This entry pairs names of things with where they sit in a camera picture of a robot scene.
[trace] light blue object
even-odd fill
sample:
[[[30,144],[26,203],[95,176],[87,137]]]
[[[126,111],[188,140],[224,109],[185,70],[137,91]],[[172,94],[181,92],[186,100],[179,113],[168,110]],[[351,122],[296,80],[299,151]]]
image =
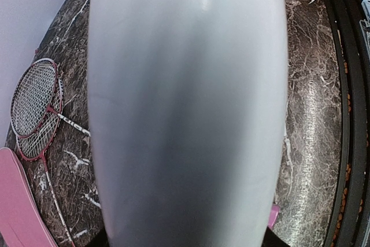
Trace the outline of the light blue object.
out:
[[[111,246],[261,246],[287,63],[284,0],[91,0],[88,107]]]

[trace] racket strings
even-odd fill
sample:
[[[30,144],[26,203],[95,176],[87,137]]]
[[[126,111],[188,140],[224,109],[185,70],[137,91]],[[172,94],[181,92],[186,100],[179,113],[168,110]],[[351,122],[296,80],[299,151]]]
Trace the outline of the racket strings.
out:
[[[61,112],[61,102],[62,102],[62,85],[59,80],[59,87],[55,93],[51,106],[58,112]],[[60,118],[53,114],[47,113],[45,120],[40,129],[36,133],[32,134],[28,138],[18,138],[17,144],[20,151],[27,158],[38,157],[43,150],[45,150],[53,140],[53,136],[60,122]]]
[[[46,113],[53,96],[56,70],[43,60],[30,67],[19,82],[13,97],[12,124],[16,133],[31,134]]]

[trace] racket shaft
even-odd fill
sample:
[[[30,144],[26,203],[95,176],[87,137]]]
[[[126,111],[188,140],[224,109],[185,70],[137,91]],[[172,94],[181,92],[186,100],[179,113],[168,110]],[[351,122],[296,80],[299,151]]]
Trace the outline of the racket shaft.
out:
[[[53,112],[54,114],[58,115],[58,117],[60,119],[62,119],[63,121],[65,121],[66,123],[70,124],[72,127],[74,127],[75,129],[81,131],[83,134],[86,134],[88,136],[91,137],[91,134],[89,132],[89,130],[86,130],[85,128],[79,126],[78,124],[76,124],[74,121],[72,120],[69,120],[67,117],[63,116],[62,114],[58,113],[57,111],[55,111],[54,109],[50,108],[50,111]]]
[[[59,218],[60,220],[62,221],[62,225],[67,233],[67,236],[68,236],[68,239],[69,241],[72,242],[72,245],[74,246],[74,243],[73,243],[73,239],[71,237],[71,234],[69,233],[69,230],[68,230],[68,227],[64,221],[64,218],[63,218],[63,214],[59,208],[59,204],[58,204],[58,201],[57,201],[57,197],[56,197],[56,194],[54,192],[54,188],[53,188],[53,184],[51,183],[51,180],[50,180],[50,176],[49,176],[49,171],[46,169],[46,178],[47,178],[47,182],[49,183],[49,188],[50,188],[50,191],[51,191],[51,195],[53,195],[53,200],[54,200],[54,203],[57,207],[57,211],[58,211],[58,214],[59,214]]]

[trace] pink board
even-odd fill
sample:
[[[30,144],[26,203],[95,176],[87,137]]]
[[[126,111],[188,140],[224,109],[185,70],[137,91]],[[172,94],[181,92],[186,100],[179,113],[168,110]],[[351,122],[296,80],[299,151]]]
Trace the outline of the pink board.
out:
[[[0,149],[0,232],[10,247],[57,246],[36,207],[23,167]]]

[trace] brown marble surface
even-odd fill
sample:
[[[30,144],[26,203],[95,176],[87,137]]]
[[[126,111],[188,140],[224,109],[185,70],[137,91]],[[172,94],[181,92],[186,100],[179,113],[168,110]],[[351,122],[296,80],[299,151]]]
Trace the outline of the brown marble surface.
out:
[[[34,58],[48,57],[59,64],[64,84],[63,114],[85,128],[88,128],[86,67],[89,4],[89,0],[66,0]],[[11,131],[6,146],[15,149]],[[67,226],[76,246],[84,246],[103,227],[90,138],[62,121],[46,158]],[[41,160],[22,161],[22,165],[46,226],[59,246],[70,246]]]
[[[288,104],[274,232],[291,247],[322,246],[341,153],[339,71],[323,0],[286,0]]]

